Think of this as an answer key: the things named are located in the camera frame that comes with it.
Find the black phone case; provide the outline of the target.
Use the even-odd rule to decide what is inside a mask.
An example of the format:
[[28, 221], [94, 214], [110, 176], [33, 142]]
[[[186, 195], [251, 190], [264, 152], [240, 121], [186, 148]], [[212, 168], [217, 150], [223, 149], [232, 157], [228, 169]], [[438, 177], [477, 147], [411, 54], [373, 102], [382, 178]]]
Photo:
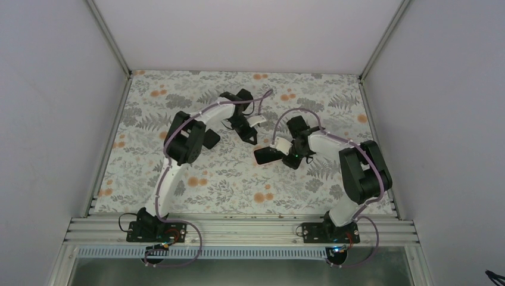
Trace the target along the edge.
[[203, 146], [206, 147], [206, 149], [211, 150], [214, 148], [220, 141], [221, 137], [219, 134], [217, 134], [215, 131], [209, 129], [205, 131], [204, 134], [204, 140], [203, 140]]

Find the black smartphone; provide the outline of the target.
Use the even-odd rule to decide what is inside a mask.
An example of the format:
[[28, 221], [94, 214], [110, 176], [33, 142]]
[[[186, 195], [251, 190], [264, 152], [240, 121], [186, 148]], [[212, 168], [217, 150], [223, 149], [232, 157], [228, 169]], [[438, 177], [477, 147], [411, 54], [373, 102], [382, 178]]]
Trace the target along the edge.
[[284, 153], [272, 147], [264, 147], [254, 150], [253, 155], [258, 165], [264, 165], [281, 160]]

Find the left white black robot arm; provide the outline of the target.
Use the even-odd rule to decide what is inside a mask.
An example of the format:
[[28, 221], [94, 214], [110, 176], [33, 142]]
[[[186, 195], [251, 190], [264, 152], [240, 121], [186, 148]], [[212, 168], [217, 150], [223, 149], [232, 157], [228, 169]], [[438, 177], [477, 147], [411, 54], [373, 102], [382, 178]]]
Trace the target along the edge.
[[178, 112], [163, 143], [164, 161], [155, 190], [125, 232], [132, 234], [141, 230], [150, 241], [162, 239], [166, 233], [170, 201], [184, 173], [197, 160], [203, 148], [210, 150], [220, 141], [220, 136], [211, 126], [228, 121], [243, 142], [257, 144], [255, 127], [263, 123], [264, 118], [260, 113], [253, 116], [245, 111], [249, 106], [260, 111], [264, 99], [270, 95], [271, 91], [267, 91], [262, 97], [254, 98], [246, 89], [237, 94], [224, 92], [200, 111], [192, 114]]

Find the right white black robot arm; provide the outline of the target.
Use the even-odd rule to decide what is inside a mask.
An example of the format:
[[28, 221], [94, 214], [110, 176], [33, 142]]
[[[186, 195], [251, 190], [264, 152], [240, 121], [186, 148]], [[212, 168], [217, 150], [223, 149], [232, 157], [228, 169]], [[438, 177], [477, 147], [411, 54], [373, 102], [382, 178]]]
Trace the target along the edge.
[[385, 159], [373, 140], [360, 144], [333, 135], [321, 126], [310, 127], [303, 116], [287, 122], [292, 138], [277, 137], [274, 149], [283, 155], [285, 165], [296, 169], [303, 158], [321, 155], [338, 160], [345, 195], [323, 217], [324, 238], [336, 243], [345, 235], [345, 227], [358, 220], [359, 214], [371, 203], [380, 201], [392, 188], [392, 177]]

